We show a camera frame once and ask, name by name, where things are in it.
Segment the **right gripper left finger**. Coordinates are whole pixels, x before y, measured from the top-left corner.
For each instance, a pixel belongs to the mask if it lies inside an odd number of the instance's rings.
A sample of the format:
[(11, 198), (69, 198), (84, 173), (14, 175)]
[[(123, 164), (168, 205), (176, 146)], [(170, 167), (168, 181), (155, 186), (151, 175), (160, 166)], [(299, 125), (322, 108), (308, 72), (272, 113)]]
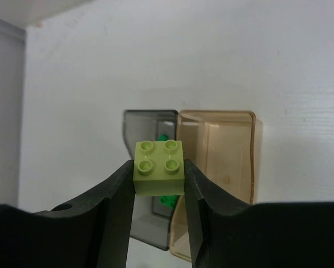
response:
[(133, 161), (52, 210), (0, 204), (0, 267), (125, 267), (135, 199)]

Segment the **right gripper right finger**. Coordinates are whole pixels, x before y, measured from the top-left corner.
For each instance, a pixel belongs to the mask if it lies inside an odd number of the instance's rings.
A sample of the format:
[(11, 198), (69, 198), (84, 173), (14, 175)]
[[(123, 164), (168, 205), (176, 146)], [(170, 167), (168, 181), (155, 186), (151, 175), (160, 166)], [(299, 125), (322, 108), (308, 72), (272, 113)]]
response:
[(250, 205), (184, 172), (193, 267), (334, 267), (334, 202)]

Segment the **dark green square lego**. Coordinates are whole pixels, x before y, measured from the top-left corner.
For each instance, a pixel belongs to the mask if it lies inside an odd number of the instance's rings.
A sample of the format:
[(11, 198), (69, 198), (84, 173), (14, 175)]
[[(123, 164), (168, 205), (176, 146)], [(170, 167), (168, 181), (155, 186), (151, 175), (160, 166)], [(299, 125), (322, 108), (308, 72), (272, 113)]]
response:
[(160, 204), (174, 209), (177, 202), (178, 202), (179, 196), (178, 195), (163, 195), (159, 198)]

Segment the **light green lego brick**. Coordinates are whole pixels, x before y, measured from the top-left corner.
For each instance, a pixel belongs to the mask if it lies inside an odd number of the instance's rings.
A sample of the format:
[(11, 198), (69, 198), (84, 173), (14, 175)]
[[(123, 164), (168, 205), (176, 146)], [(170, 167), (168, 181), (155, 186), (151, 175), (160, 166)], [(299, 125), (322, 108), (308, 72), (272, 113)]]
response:
[(181, 141), (142, 141), (135, 147), (133, 184), (136, 195), (154, 197), (184, 194)]

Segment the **small dark green lego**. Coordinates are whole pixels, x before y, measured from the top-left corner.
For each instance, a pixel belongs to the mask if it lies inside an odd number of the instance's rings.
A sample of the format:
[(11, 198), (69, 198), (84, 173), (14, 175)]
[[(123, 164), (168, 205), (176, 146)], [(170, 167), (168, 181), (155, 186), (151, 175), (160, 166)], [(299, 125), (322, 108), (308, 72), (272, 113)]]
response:
[(167, 141), (169, 138), (167, 135), (163, 134), (158, 137), (158, 141)]

